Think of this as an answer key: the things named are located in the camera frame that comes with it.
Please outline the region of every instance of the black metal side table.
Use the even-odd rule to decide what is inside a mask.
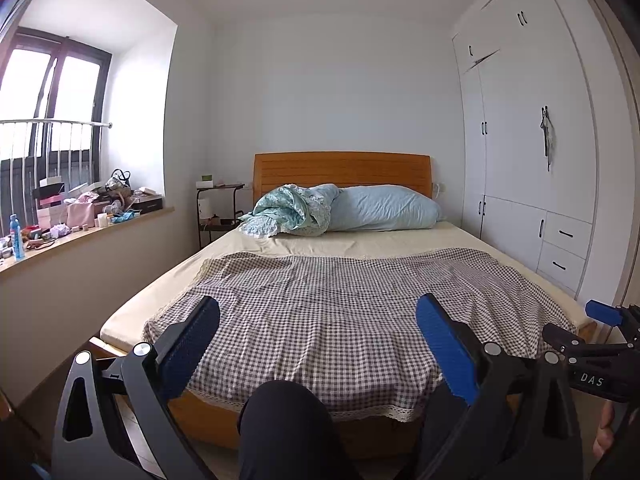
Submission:
[[[244,184],[219,184],[218,186],[212,187],[199,187],[196,193],[196,221],[198,222],[198,245],[202,249],[202,240],[200,239],[201,232],[209,233],[209,243],[213,240],[211,238],[212,232],[229,232],[233,231],[236,227],[240,225],[240,221],[238,219],[238,215],[243,215],[244,211],[236,210],[236,191],[238,189],[242,189]],[[234,217],[233,218],[221,218],[220,225],[203,225],[200,223],[200,208],[198,208],[198,200],[200,199],[200,194],[203,191],[212,191],[215,189],[233,189],[234,190]]]

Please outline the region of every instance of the black pants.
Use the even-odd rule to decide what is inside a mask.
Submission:
[[[464,401],[445,383],[436,388],[414,452],[396,480],[416,478],[465,411]],[[326,408],[300,384],[260,386],[240,413],[238,431],[240,480],[361,480]]]

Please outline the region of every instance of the window sill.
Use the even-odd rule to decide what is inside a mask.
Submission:
[[[160,216],[165,216],[169,213],[172,213],[175,210],[174,207],[166,207],[159,211],[153,211],[151,213],[147,213],[145,215],[139,216],[138,218],[133,218],[127,222],[122,222],[120,224],[112,224],[108,227],[94,227],[89,229],[88,231],[79,231],[77,233],[71,233],[63,238],[60,238],[56,241],[52,246],[40,249],[40,250],[31,250],[26,251],[26,257],[19,262],[16,261],[15,257],[7,258],[2,260],[0,263],[0,280],[2,278],[6,278],[11,275],[12,271],[16,271],[17,269],[20,272],[24,271],[29,264],[33,264],[34,262],[42,262],[45,258],[55,256],[56,254],[60,254],[60,251],[63,248],[68,249],[69,247],[76,247],[78,244],[81,244],[83,241],[86,242],[88,240],[95,240],[98,236],[103,236],[107,232],[112,232],[119,229],[126,229],[127,226],[135,224],[138,225],[140,222],[145,222],[151,220],[153,218],[158,218]]]

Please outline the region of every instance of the wooden headboard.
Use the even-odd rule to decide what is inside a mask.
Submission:
[[[428,155],[377,152],[257,153],[254,160],[254,203],[283,184],[338,187],[397,184],[431,197]]]

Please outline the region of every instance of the checkered blanket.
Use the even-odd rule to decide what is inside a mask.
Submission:
[[[220,327],[188,388],[239,411],[265,381],[304,384],[335,420],[385,415],[408,421],[442,374],[415,322],[433,293],[480,341],[534,357],[545,323],[575,332],[560,307],[511,267],[472,249],[357,260],[230,254],[204,262],[177,301],[149,319],[155,341],[204,295],[220,304]]]

